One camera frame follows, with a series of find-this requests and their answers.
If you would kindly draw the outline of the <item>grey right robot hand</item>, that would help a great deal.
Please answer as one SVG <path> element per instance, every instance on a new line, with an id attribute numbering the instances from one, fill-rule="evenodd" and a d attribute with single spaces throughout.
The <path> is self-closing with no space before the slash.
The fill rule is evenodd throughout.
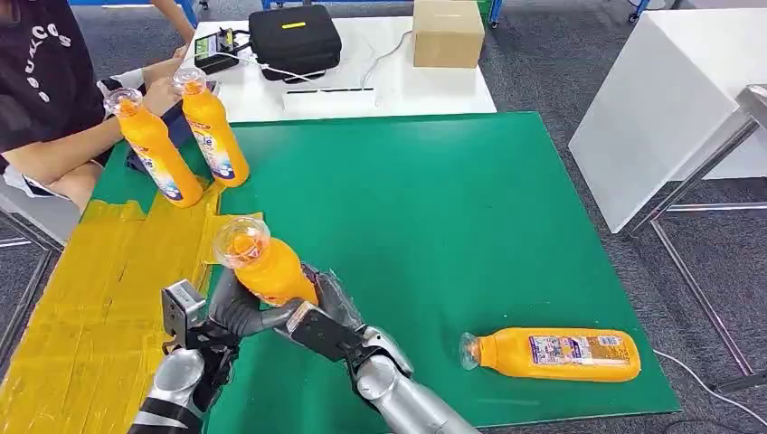
<path id="1" fill-rule="evenodd" d="M 354 300 L 347 295 L 336 273 L 332 270 L 320 270 L 307 263 L 301 263 L 302 272 L 313 284 L 318 298 L 318 306 L 342 326 L 358 330 L 364 326 L 364 320 Z"/>

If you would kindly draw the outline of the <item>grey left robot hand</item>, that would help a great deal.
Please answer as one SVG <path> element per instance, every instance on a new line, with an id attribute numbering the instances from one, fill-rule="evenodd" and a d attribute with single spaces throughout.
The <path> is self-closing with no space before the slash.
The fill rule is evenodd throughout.
<path id="1" fill-rule="evenodd" d="M 208 317 L 240 338 L 267 330 L 287 336 L 287 322 L 303 303 L 303 299 L 293 298 L 280 307 L 261 310 L 261 300 L 237 279 L 232 269 L 223 269 L 209 296 Z"/>

